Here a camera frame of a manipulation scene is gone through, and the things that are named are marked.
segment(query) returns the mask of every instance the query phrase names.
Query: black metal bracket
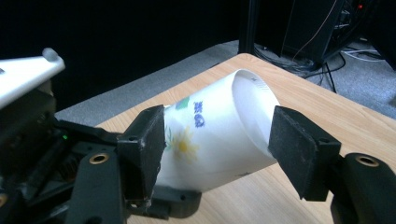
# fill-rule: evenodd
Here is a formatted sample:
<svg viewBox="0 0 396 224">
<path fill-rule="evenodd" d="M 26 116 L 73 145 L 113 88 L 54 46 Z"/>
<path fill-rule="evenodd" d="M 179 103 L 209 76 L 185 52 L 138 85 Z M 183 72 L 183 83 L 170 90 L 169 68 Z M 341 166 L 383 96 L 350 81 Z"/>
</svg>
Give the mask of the black metal bracket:
<svg viewBox="0 0 396 224">
<path fill-rule="evenodd" d="M 396 177 L 381 160 L 339 155 L 341 143 L 295 110 L 276 106 L 269 150 L 300 198 L 325 201 L 333 193 L 334 223 L 391 223 Z"/>
<path fill-rule="evenodd" d="M 124 133 L 56 120 L 54 108 L 52 96 L 34 90 L 0 111 L 7 130 L 0 132 L 0 223 L 124 223 L 131 214 L 197 211 L 200 192 L 155 186 L 162 105 L 142 111 Z"/>
</svg>

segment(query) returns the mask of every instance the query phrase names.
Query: white paper cup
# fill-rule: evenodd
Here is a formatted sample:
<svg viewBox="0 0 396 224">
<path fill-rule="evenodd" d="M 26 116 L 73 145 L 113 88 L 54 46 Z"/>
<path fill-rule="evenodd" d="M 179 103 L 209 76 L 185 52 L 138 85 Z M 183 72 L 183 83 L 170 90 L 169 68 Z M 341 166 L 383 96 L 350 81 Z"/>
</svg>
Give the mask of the white paper cup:
<svg viewBox="0 0 396 224">
<path fill-rule="evenodd" d="M 157 185 L 204 192 L 275 163 L 268 151 L 275 105 L 260 77 L 238 70 L 166 107 Z"/>
</svg>

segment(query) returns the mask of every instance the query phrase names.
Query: wooden table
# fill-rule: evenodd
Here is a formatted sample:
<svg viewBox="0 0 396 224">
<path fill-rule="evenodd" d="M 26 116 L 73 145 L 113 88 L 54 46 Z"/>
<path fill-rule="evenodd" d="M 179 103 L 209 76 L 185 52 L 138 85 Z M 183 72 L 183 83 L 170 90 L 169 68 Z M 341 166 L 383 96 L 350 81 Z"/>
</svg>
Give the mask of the wooden table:
<svg viewBox="0 0 396 224">
<path fill-rule="evenodd" d="M 171 105 L 240 68 L 262 77 L 281 105 L 302 112 L 342 142 L 342 155 L 366 153 L 396 171 L 396 120 L 248 54 L 239 54 L 99 126 L 123 132 L 141 110 Z M 329 194 L 325 203 L 301 201 L 275 164 L 204 193 L 198 212 L 191 217 L 169 221 L 130 217 L 128 223 L 332 223 L 331 199 Z"/>
</svg>

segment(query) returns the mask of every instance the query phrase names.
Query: gray carpet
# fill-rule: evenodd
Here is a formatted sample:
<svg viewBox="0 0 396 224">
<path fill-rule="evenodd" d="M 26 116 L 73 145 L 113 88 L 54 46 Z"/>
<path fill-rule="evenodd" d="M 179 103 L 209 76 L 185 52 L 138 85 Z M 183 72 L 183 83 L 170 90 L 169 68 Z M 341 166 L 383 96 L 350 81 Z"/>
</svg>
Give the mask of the gray carpet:
<svg viewBox="0 0 396 224">
<path fill-rule="evenodd" d="M 366 49 L 371 46 L 359 43 L 355 47 Z M 95 126 L 232 58 L 237 51 L 237 41 L 216 45 L 113 91 L 105 92 L 59 111 L 55 116 L 57 119 Z M 385 61 L 368 63 L 346 55 L 344 57 L 346 65 L 332 72 L 338 94 L 396 119 L 396 72 Z M 341 63 L 339 56 L 333 57 L 328 62 L 331 69 L 338 67 Z M 331 82 L 327 75 L 310 77 L 308 80 L 314 83 L 321 81 L 323 88 L 331 89 Z"/>
</svg>

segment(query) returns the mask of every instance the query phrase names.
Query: black backdrop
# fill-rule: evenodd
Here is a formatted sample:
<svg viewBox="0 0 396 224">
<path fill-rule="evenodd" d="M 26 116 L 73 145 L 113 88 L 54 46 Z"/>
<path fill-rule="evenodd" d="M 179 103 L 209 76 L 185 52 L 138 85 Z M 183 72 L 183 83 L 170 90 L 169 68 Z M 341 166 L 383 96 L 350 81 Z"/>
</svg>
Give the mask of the black backdrop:
<svg viewBox="0 0 396 224">
<path fill-rule="evenodd" d="M 238 38 L 239 0 L 0 0 L 0 59 L 53 48 L 57 110 Z"/>
<path fill-rule="evenodd" d="M 377 2 L 366 36 L 396 71 L 396 1 Z"/>
</svg>

